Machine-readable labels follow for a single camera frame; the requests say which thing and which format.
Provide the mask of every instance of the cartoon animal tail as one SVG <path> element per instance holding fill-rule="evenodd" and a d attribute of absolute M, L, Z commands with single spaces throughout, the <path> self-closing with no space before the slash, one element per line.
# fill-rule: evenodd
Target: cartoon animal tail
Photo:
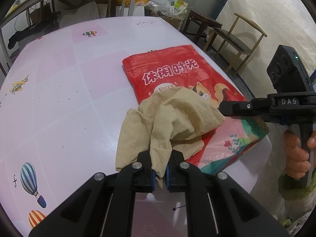
<path fill-rule="evenodd" d="M 218 106 L 224 99 L 224 94 L 223 94 L 223 90 L 224 89 L 229 90 L 229 88 L 226 85 L 222 84 L 222 83 L 218 83 L 218 84 L 216 84 L 214 86 L 215 97 L 218 100 Z"/>

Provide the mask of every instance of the pink heart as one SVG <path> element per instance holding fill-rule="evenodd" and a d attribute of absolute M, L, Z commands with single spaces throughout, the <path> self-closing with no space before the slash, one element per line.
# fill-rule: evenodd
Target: pink heart
<path fill-rule="evenodd" d="M 205 79 L 208 79 L 209 75 L 207 73 L 205 73 L 204 71 L 200 71 L 197 75 L 197 80 L 202 81 Z"/>

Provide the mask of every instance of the camera lens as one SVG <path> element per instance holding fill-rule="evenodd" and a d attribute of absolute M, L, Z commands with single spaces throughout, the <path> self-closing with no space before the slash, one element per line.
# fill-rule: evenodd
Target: camera lens
<path fill-rule="evenodd" d="M 271 76 L 270 76 L 272 82 L 275 82 L 276 80 L 276 75 L 274 73 L 271 73 Z"/>
<path fill-rule="evenodd" d="M 287 67 L 288 66 L 288 59 L 286 58 L 286 56 L 282 55 L 282 60 L 283 60 L 282 66 Z"/>
<path fill-rule="evenodd" d="M 277 76 L 281 76 L 283 74 L 282 67 L 279 63 L 276 64 L 276 74 Z"/>

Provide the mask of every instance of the orange striped hot air balloon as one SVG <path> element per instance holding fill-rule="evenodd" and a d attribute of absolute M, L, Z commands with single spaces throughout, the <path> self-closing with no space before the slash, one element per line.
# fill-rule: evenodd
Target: orange striped hot air balloon
<path fill-rule="evenodd" d="M 28 221 L 30 222 L 32 229 L 35 226 L 37 226 L 40 222 L 42 222 L 45 217 L 46 217 L 46 215 L 44 215 L 42 212 L 40 212 L 38 210 L 32 210 L 28 214 Z"/>

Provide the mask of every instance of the silver screw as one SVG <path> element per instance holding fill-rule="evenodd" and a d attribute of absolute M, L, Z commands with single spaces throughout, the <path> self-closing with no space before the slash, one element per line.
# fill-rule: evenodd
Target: silver screw
<path fill-rule="evenodd" d="M 143 166 L 143 164 L 142 164 L 141 162 L 138 162 L 138 161 L 136 161 L 136 162 L 134 162 L 134 163 L 132 164 L 132 167 L 133 167 L 134 169 L 140 169 L 142 166 Z"/>
<path fill-rule="evenodd" d="M 188 162 L 181 162 L 180 163 L 180 167 L 183 169 L 187 169 L 189 168 L 190 164 Z"/>
<path fill-rule="evenodd" d="M 227 178 L 227 174 L 226 174 L 225 172 L 219 172 L 219 173 L 217 174 L 217 177 L 218 177 L 219 179 L 225 180 L 225 179 Z"/>
<path fill-rule="evenodd" d="M 96 173 L 94 175 L 94 179 L 97 180 L 97 181 L 101 181 L 101 180 L 103 180 L 103 178 L 104 178 L 104 174 L 103 173 Z"/>

